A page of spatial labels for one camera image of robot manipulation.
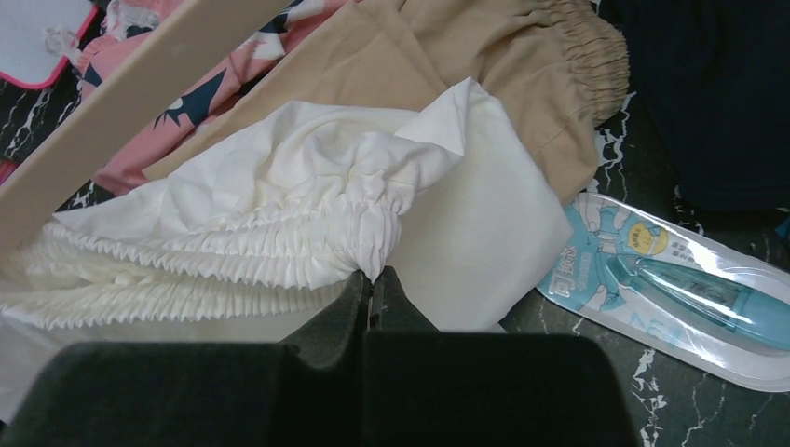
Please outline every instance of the clear plastic packaging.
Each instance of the clear plastic packaging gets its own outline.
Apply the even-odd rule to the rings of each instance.
[[[538,290],[730,382],[790,391],[790,275],[617,200],[581,194]]]

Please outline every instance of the white fabric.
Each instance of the white fabric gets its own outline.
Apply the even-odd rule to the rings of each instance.
[[[268,134],[253,131],[265,123]],[[0,262],[7,278],[39,289],[12,293],[19,284],[0,282],[0,418],[74,340],[279,339],[336,296],[333,283],[357,268],[375,278],[384,262],[439,329],[485,332],[549,271],[570,234],[502,105],[474,81],[420,114],[288,104],[165,181],[56,215],[35,243]],[[284,262],[283,253],[299,256]],[[254,317],[301,309],[313,310]],[[14,318],[127,322],[41,330]],[[23,352],[26,366],[11,372]]]

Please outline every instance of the marble table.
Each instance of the marble table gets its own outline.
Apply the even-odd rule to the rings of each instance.
[[[43,91],[0,82],[0,154],[21,162],[77,105],[76,79],[70,72]],[[597,140],[601,168],[590,190],[790,269],[790,253],[773,232],[787,217],[784,211],[717,214],[683,202],[675,192],[676,174],[638,93],[632,92],[622,110],[598,130]],[[88,182],[62,209],[111,197]],[[645,446],[790,445],[790,424],[784,420],[790,414],[790,393],[765,394],[727,383],[576,317],[535,291],[502,325],[511,332],[572,333],[598,343],[614,365]]]

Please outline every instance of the pink border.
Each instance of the pink border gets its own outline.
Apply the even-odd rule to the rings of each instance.
[[[85,18],[85,21],[82,23],[82,26],[79,27],[79,31],[76,32],[77,38],[81,39],[82,36],[85,35],[85,32],[88,31],[88,27],[90,26],[90,23],[93,21],[93,18],[96,17],[96,14],[98,12],[99,9],[97,7],[93,7],[93,9],[88,14],[88,17]],[[38,84],[28,84],[24,81],[20,81],[15,77],[11,77],[3,72],[0,72],[0,79],[5,79],[6,81],[18,87],[28,88],[30,90],[40,90],[42,88],[47,88],[52,84],[54,84],[55,81],[58,79],[58,76],[61,75],[63,69],[66,68],[67,63],[68,63],[68,59],[63,57],[61,61],[58,62],[57,65],[55,65],[55,69],[52,70],[52,74],[49,76],[49,79]]]

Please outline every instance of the wooden stick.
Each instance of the wooden stick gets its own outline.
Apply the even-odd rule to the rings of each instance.
[[[0,186],[0,252],[291,0],[186,0]]]

